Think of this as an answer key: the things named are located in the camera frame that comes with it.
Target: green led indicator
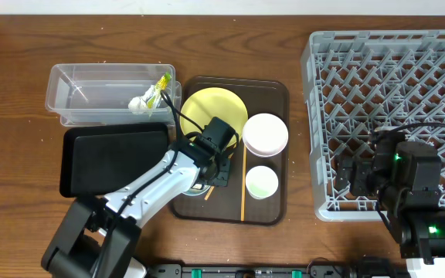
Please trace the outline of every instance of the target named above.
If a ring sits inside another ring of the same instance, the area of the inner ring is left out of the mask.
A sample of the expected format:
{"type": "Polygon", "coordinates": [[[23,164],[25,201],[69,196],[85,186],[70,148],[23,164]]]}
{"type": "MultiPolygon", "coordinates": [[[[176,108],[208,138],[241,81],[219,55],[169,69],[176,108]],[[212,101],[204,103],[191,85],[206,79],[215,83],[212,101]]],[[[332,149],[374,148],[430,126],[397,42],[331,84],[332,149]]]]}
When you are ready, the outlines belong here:
{"type": "Polygon", "coordinates": [[[429,227],[429,233],[438,233],[439,230],[437,229],[437,227],[435,226],[430,226],[429,227]]]}

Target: black tray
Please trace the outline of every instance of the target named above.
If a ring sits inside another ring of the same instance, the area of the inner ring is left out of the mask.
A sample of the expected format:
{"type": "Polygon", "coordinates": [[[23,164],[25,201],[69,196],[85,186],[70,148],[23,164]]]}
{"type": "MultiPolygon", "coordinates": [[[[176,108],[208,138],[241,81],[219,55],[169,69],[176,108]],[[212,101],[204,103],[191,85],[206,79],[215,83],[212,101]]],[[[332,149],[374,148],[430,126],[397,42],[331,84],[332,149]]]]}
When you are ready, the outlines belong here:
{"type": "MultiPolygon", "coordinates": [[[[197,76],[188,82],[183,100],[195,92],[221,87],[234,92],[245,103],[248,117],[269,113],[278,116],[289,126],[289,93],[282,83],[275,81],[237,80],[197,76]]],[[[241,197],[243,181],[243,142],[231,158],[229,184],[225,188],[214,188],[209,199],[199,196],[180,195],[171,203],[173,213],[181,219],[196,219],[214,222],[275,225],[286,212],[287,203],[287,147],[272,158],[259,158],[246,152],[246,172],[258,165],[272,168],[279,178],[279,188],[269,198],[256,200],[245,194],[245,217],[241,221],[241,197]]]]}
{"type": "Polygon", "coordinates": [[[121,189],[154,167],[168,143],[164,124],[72,128],[63,138],[59,192],[75,197],[121,189]]]}

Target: transparent container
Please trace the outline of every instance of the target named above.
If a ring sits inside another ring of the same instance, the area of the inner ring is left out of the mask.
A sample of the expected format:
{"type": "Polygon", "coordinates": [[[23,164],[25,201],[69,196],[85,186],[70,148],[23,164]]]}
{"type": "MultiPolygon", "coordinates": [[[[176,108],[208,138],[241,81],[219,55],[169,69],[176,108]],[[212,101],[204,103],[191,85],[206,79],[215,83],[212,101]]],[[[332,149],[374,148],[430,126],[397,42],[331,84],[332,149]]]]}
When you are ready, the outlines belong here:
{"type": "Polygon", "coordinates": [[[58,64],[51,69],[46,109],[61,115],[65,126],[161,122],[172,124],[171,109],[158,108],[133,114],[130,100],[143,95],[169,73],[166,91],[179,109],[181,86],[175,68],[162,64],[58,64]]]}

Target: white cup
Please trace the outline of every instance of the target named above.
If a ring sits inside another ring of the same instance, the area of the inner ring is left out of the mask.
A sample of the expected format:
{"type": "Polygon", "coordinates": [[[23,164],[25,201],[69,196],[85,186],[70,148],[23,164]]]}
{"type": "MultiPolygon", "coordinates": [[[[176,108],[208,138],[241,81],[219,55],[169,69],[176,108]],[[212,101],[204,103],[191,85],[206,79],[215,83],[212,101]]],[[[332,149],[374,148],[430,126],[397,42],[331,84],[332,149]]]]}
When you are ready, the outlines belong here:
{"type": "Polygon", "coordinates": [[[279,154],[286,147],[288,136],[286,124],[273,114],[257,114],[243,127],[243,143],[260,158],[279,154]]]}
{"type": "Polygon", "coordinates": [[[251,168],[245,177],[246,190],[250,196],[262,200],[276,193],[279,180],[276,173],[266,166],[251,168]]]}

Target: wooden table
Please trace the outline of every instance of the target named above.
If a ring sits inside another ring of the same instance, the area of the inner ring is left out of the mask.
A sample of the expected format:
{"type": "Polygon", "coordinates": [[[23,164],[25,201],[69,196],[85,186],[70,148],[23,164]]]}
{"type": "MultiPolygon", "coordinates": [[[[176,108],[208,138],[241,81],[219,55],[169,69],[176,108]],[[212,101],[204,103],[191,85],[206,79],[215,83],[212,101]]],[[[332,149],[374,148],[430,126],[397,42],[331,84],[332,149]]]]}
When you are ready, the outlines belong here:
{"type": "Polygon", "coordinates": [[[63,133],[44,99],[57,63],[169,63],[195,75],[278,80],[290,91],[288,204],[275,227],[192,222],[163,208],[138,254],[149,263],[306,265],[318,256],[401,263],[381,222],[315,217],[300,56],[313,31],[445,29],[445,17],[0,16],[0,276],[49,276],[41,256],[71,199],[58,192],[63,133]]]}

